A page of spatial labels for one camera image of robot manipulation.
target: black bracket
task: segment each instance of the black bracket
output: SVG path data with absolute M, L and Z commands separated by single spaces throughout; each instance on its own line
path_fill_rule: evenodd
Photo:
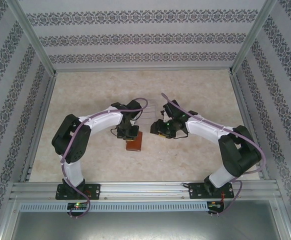
M 119 102 L 111 104 L 112 107 L 115 107 L 119 110 L 137 110 L 141 108 L 140 103 L 136 100 L 132 100 L 127 105 L 123 105 Z M 118 139 L 123 139 L 127 141 L 136 140 L 139 133 L 139 126 L 131 125 L 130 120 L 134 119 L 141 111 L 132 111 L 132 112 L 121 112 L 122 120 L 119 125 L 116 126 L 116 137 Z
M 100 197 L 100 184 L 84 184 L 83 193 L 89 197 L 90 200 L 99 200 Z M 56 189 L 55 194 L 56 200 L 85 200 L 85 197 L 77 194 L 72 193 L 68 190 L 65 184 L 59 184 Z
M 172 102 L 179 106 L 176 100 L 172 100 Z M 160 135 L 161 137 L 165 137 L 167 139 L 175 139 L 177 131 L 183 131 L 188 137 L 189 133 L 186 127 L 186 121 L 189 120 L 190 116 L 187 113 L 177 109 L 171 103 L 167 103 L 163 105 L 163 109 L 161 114 L 164 116 L 164 113 L 167 114 L 171 120 L 164 122 L 162 119 L 158 119 L 155 121 L 150 127 L 150 133 Z M 189 111 L 192 115 L 198 115 L 195 111 Z
M 235 197 L 234 190 L 230 182 L 227 182 L 212 194 L 209 194 L 206 191 L 204 182 L 184 183 L 183 186 L 189 189 L 190 199 L 222 199 L 222 194 L 224 194 L 225 199 L 233 199 Z

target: beige floor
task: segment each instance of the beige floor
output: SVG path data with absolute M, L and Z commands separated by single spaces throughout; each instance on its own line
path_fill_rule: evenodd
M 187 110 L 225 126 L 243 124 L 226 70 L 116 71 L 59 73 L 54 87 L 30 181 L 60 182 L 60 159 L 51 140 L 68 114 L 87 116 L 115 102 L 143 97 L 157 104 L 161 92 Z M 199 181 L 222 164 L 219 147 L 199 136 L 165 139 L 142 125 L 141 152 L 125 150 L 125 141 L 109 129 L 90 138 L 81 159 L 86 181 Z M 244 179 L 259 179 L 258 174 Z

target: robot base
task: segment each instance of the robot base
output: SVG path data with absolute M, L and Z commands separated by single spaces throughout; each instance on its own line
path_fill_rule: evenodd
M 232 184 L 230 182 L 220 188 L 217 188 L 211 194 L 205 189 L 204 182 L 184 183 L 183 186 L 189 189 L 190 199 L 221 199 L 222 194 L 224 194 L 225 199 L 233 199 L 235 197 Z
M 64 179 L 62 184 L 59 184 L 56 189 L 56 200 L 85 200 L 85 197 L 77 193 L 70 187 Z M 99 200 L 100 197 L 100 184 L 89 184 L 83 180 L 76 188 L 89 197 L 90 200 Z

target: brown block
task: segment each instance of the brown block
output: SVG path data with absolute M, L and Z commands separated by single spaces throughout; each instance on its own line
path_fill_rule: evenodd
M 141 151 L 141 143 L 142 143 L 142 131 L 139 131 L 137 137 L 134 141 L 126 141 L 125 150 L 127 151 Z

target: wall panel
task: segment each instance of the wall panel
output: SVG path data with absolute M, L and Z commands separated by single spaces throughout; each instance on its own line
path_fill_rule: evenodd
M 291 0 L 279 0 L 236 73 L 291 219 Z
M 20 180 L 51 76 L 0 0 L 0 219 Z
M 57 70 L 228 68 L 264 0 L 20 0 Z

